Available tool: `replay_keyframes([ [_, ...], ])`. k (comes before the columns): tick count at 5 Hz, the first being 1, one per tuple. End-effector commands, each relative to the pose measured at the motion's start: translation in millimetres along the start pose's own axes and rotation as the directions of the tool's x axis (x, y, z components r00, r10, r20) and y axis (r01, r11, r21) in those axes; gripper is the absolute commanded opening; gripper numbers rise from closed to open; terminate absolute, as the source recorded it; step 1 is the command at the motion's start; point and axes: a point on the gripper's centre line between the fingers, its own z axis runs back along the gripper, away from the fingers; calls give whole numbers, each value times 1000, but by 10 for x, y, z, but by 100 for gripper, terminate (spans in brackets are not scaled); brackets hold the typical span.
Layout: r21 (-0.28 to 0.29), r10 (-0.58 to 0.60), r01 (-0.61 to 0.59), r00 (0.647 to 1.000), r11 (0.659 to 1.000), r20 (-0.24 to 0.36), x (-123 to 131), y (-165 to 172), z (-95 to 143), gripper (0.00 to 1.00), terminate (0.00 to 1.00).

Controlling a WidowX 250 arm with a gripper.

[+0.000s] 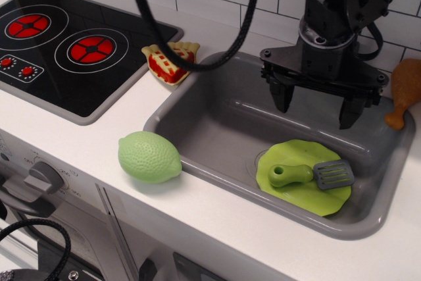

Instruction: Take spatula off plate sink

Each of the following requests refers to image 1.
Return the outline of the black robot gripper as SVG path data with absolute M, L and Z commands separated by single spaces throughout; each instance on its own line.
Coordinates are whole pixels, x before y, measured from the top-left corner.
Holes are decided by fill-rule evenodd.
M 360 53 L 358 35 L 350 34 L 328 40 L 301 21 L 299 38 L 294 46 L 263 49 L 262 77 L 270 86 L 276 108 L 289 109 L 296 86 L 344 98 L 339 129 L 353 126 L 365 107 L 378 105 L 389 80 L 367 64 L 379 55 L 383 37 L 374 23 L 368 25 L 377 48 Z

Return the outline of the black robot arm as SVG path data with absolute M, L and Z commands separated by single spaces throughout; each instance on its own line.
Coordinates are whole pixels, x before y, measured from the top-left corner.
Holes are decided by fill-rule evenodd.
M 359 53 L 357 38 L 368 28 L 381 49 L 375 21 L 392 0 L 306 0 L 294 46 L 264 49 L 262 77 L 278 110 L 286 113 L 295 87 L 343 98 L 339 127 L 348 129 L 363 110 L 378 105 L 388 78 L 367 62 L 379 52 Z

